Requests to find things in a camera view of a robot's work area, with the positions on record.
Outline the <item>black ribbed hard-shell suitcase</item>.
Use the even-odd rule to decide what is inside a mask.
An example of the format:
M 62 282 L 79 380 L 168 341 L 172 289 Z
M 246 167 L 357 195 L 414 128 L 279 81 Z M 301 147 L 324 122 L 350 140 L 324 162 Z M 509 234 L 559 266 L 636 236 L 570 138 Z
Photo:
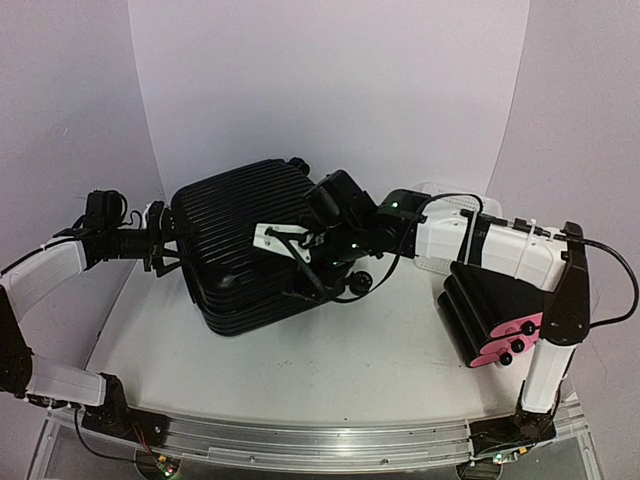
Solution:
M 177 222 L 196 233 L 178 241 L 184 279 L 208 328 L 232 337 L 326 302 L 298 263 L 254 246 L 259 223 L 311 227 L 303 196 L 314 187 L 299 158 L 267 159 L 187 185 L 171 199 Z

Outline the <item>black pouch with pink end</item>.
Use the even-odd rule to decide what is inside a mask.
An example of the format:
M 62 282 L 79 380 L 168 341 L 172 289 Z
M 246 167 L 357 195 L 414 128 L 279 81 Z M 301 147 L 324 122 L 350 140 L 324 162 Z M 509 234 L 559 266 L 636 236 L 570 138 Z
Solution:
M 448 293 L 462 294 L 477 313 L 482 308 L 491 311 L 513 308 L 523 313 L 543 311 L 542 291 L 524 281 L 479 267 L 452 263 L 444 289 Z

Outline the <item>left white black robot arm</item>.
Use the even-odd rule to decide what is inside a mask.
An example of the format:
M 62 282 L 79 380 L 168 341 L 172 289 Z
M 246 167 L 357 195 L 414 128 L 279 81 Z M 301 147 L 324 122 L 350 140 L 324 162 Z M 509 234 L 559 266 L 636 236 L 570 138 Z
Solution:
M 123 194 L 95 190 L 72 227 L 29 252 L 1 272 L 1 390 L 48 410 L 83 412 L 85 429 L 114 438 L 159 446 L 167 416 L 131 406 L 121 380 L 62 364 L 36 354 L 19 323 L 64 282 L 109 260 L 139 260 L 147 272 L 163 276 L 180 267 L 168 243 L 180 235 L 170 210 L 154 201 L 131 212 Z

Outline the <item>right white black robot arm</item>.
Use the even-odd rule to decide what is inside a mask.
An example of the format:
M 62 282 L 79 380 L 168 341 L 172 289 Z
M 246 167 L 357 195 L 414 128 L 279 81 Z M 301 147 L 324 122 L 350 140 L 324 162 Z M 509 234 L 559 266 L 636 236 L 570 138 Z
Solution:
M 639 305 L 634 296 L 626 313 L 591 320 L 587 248 L 611 255 L 628 275 L 634 292 L 639 282 L 621 254 L 585 238 L 575 223 L 553 229 L 523 219 L 496 218 L 481 209 L 433 210 L 440 196 L 409 190 L 395 190 L 376 205 L 360 187 L 328 180 L 314 186 L 304 199 L 319 223 L 309 241 L 311 257 L 323 266 L 339 267 L 385 253 L 396 258 L 436 258 L 508 276 L 541 292 L 541 321 L 528 328 L 538 340 L 516 410 L 506 417 L 472 423 L 470 439 L 476 453 L 552 438 L 561 383 L 577 346 L 591 329 L 621 323 Z

